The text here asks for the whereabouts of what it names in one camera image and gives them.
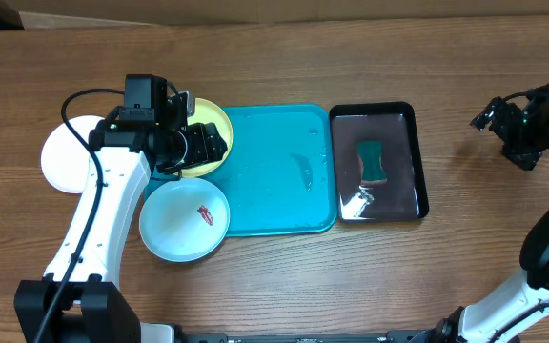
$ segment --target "green sponge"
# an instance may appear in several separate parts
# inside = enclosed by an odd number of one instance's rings
[[[362,181],[386,180],[387,174],[381,168],[380,156],[382,155],[382,144],[376,140],[361,141],[357,144],[359,155],[359,166],[363,165],[361,172]]]

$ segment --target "yellow plate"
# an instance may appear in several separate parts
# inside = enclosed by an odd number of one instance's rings
[[[215,123],[219,135],[221,135],[228,145],[228,151],[224,153],[224,158],[221,161],[183,170],[183,177],[197,177],[214,171],[226,160],[230,150],[233,148],[233,125],[230,123],[226,112],[216,104],[209,100],[196,98],[196,110],[194,111],[194,115],[188,118],[188,125],[195,123]]]

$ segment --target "red object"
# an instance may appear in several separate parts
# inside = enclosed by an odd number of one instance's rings
[[[198,213],[202,215],[202,218],[205,219],[205,221],[207,222],[207,224],[209,224],[209,226],[214,225],[214,217],[209,212],[209,209],[207,209],[204,205],[201,206],[200,209],[198,209]]]

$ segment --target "blue tray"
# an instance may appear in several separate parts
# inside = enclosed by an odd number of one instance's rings
[[[226,161],[203,178],[228,198],[231,220],[226,236],[331,228],[337,204],[327,112],[315,104],[223,110],[233,125],[233,148]],[[167,176],[154,172],[154,177]],[[150,181],[146,198],[163,183]]]

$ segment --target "wooden tabletop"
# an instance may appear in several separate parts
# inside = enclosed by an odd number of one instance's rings
[[[494,96],[549,82],[549,16],[0,32],[0,341],[23,340],[14,292],[41,277],[77,204],[39,167],[61,103],[87,88],[123,90],[127,73],[166,77],[220,106],[407,101],[431,205],[422,222],[228,239],[187,265],[146,249],[139,206],[121,291],[142,321],[235,335],[433,327],[519,267],[524,236],[549,208],[549,153],[522,171],[494,134],[468,125]],[[120,103],[91,95],[69,113]],[[522,337],[549,341],[549,318]]]

